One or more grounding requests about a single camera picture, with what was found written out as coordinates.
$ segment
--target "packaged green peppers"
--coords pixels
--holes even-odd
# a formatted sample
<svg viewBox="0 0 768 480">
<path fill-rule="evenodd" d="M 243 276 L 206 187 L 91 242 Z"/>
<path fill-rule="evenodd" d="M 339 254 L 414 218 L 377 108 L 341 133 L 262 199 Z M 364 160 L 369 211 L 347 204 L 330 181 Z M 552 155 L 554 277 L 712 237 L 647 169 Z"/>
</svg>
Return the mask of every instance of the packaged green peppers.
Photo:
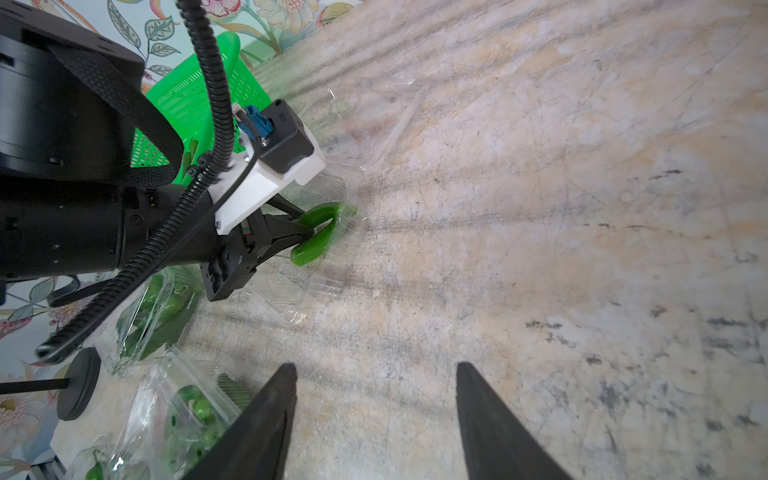
<svg viewBox="0 0 768 480">
<path fill-rule="evenodd" d="M 144 295 L 118 318 L 118 367 L 178 343 L 204 291 L 195 266 L 167 267 L 145 285 Z"/>
<path fill-rule="evenodd" d="M 181 478 L 240 415 L 230 396 L 237 391 L 230 387 L 238 385 L 213 362 L 195 362 L 178 347 L 147 362 L 114 454 L 104 464 L 105 480 L 138 480 L 145 472 L 152 480 Z"/>
</svg>

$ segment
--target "black round base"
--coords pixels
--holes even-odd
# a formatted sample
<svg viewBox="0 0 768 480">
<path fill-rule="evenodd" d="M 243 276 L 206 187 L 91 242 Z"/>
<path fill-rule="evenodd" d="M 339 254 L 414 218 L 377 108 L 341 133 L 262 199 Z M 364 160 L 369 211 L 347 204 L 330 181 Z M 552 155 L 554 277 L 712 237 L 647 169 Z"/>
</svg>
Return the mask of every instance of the black round base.
<svg viewBox="0 0 768 480">
<path fill-rule="evenodd" d="M 96 388 L 100 367 L 101 357 L 93 347 L 81 350 L 72 360 L 67 371 L 69 386 L 58 391 L 60 420 L 75 420 L 83 414 Z"/>
</svg>

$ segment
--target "cable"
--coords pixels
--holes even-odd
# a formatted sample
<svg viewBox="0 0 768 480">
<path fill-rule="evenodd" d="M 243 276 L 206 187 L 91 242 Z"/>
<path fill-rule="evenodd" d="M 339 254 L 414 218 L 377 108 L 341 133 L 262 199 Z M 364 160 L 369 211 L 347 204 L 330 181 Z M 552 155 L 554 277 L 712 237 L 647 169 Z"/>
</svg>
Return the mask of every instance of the cable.
<svg viewBox="0 0 768 480">
<path fill-rule="evenodd" d="M 123 270 L 70 323 L 53 333 L 35 350 L 41 363 L 55 364 L 66 359 L 131 292 L 154 273 L 153 268 L 157 267 L 157 260 L 166 252 L 169 243 L 184 225 L 200 198 L 219 175 L 229 169 L 235 134 L 230 90 L 219 46 L 200 0 L 177 0 L 176 6 L 189 32 L 208 92 L 214 120 L 211 161 L 206 162 L 181 194 L 173 210 Z"/>
<path fill-rule="evenodd" d="M 258 160 L 258 157 L 261 155 L 261 146 L 259 139 L 257 139 L 256 142 L 253 142 L 254 148 L 258 148 L 258 152 L 254 154 L 253 158 L 250 162 L 248 162 L 248 165 L 243 169 L 242 172 L 240 172 L 240 175 L 237 177 L 237 179 L 234 181 L 234 183 L 227 189 L 226 192 L 224 192 L 224 195 L 216 201 L 215 204 L 208 207 L 208 210 L 205 210 L 205 213 L 197 219 L 197 222 L 195 222 L 189 230 L 184 234 L 183 237 L 181 237 L 177 242 L 175 242 L 173 245 L 168 247 L 168 249 L 157 258 L 157 260 L 154 261 L 154 271 L 157 271 L 165 265 L 165 263 L 176 253 L 181 247 L 184 246 L 186 242 L 188 242 L 192 237 L 194 237 L 194 234 L 202 228 L 208 221 L 210 221 L 210 218 L 221 208 L 224 203 L 229 200 L 230 197 L 232 197 L 232 194 L 234 194 L 235 190 L 240 186 L 240 184 L 243 183 L 243 181 L 246 179 L 250 171 L 253 169 L 253 167 L 256 165 L 256 162 Z"/>
<path fill-rule="evenodd" d="M 109 282 L 110 280 L 102 280 L 101 282 L 96 282 L 90 285 L 86 285 L 80 290 L 75 290 L 74 292 L 60 292 L 58 295 L 53 296 L 54 293 L 63 289 L 56 290 L 56 292 L 53 292 L 50 295 L 48 295 L 48 306 L 57 308 L 60 306 L 68 305 L 73 302 L 77 302 L 78 300 L 82 300 L 91 295 L 95 295 L 101 292 L 104 289 L 104 287 L 106 287 L 109 284 Z"/>
<path fill-rule="evenodd" d="M 78 288 L 80 288 L 80 279 L 78 279 L 77 275 L 68 275 L 69 278 L 72 279 L 70 283 L 68 283 L 66 286 L 63 286 L 62 288 L 58 290 L 54 290 L 48 294 L 48 296 L 45 297 L 45 301 L 48 302 L 48 306 L 61 306 L 66 305 L 67 303 L 58 303 L 59 299 L 61 299 L 64 296 L 69 295 L 72 292 L 78 291 Z"/>
</svg>

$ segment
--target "black rod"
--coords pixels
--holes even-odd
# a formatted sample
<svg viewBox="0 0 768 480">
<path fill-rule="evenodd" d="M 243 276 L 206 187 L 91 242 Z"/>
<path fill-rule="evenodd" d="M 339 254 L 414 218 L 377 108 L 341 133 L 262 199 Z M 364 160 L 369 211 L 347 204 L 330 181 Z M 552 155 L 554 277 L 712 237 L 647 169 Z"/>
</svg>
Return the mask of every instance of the black rod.
<svg viewBox="0 0 768 480">
<path fill-rule="evenodd" d="M 0 383 L 0 395 L 8 395 L 9 393 L 41 392 L 43 390 L 61 390 L 68 386 L 69 379 Z"/>
<path fill-rule="evenodd" d="M 275 195 L 266 201 L 267 205 L 275 207 L 276 209 L 285 212 L 291 216 L 291 219 L 296 219 L 304 215 L 304 210 L 301 210 L 296 205 L 290 203 L 280 194 Z"/>
</svg>

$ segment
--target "flower pattern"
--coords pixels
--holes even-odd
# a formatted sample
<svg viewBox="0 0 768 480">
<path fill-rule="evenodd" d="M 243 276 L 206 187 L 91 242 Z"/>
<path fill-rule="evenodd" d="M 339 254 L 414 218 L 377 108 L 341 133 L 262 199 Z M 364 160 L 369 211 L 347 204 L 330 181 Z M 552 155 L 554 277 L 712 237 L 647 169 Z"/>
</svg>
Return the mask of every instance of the flower pattern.
<svg viewBox="0 0 768 480">
<path fill-rule="evenodd" d="M 6 335 L 10 335 L 23 326 L 29 325 L 32 321 L 30 316 L 18 320 L 8 321 L 7 319 L 0 320 L 0 339 Z"/>
<path fill-rule="evenodd" d="M 8 375 L 3 382 L 24 382 L 34 378 L 31 366 L 25 365 L 23 376 Z M 0 395 L 0 456 L 7 456 L 14 447 L 37 433 L 47 407 L 44 392 Z"/>
<path fill-rule="evenodd" d="M 81 288 L 83 286 L 90 285 L 91 283 L 93 282 L 82 282 Z M 56 330 L 62 328 L 67 323 L 70 323 L 78 313 L 82 312 L 93 298 L 94 295 L 86 296 L 77 302 L 68 303 L 67 305 L 52 309 L 50 312 L 48 312 L 48 316 L 51 317 L 51 321 L 48 322 L 48 324 L 55 325 Z"/>
<path fill-rule="evenodd" d="M 240 0 L 203 0 L 203 9 L 208 15 L 226 18 L 240 10 Z"/>
<path fill-rule="evenodd" d="M 299 33 L 313 22 L 317 0 L 253 0 L 266 21 L 283 31 Z"/>
<path fill-rule="evenodd" d="M 10 470 L 0 473 L 0 480 L 7 480 L 8 478 L 13 478 L 17 473 L 32 468 L 32 463 L 19 460 L 18 458 L 0 458 L 0 467 L 11 467 Z"/>
</svg>

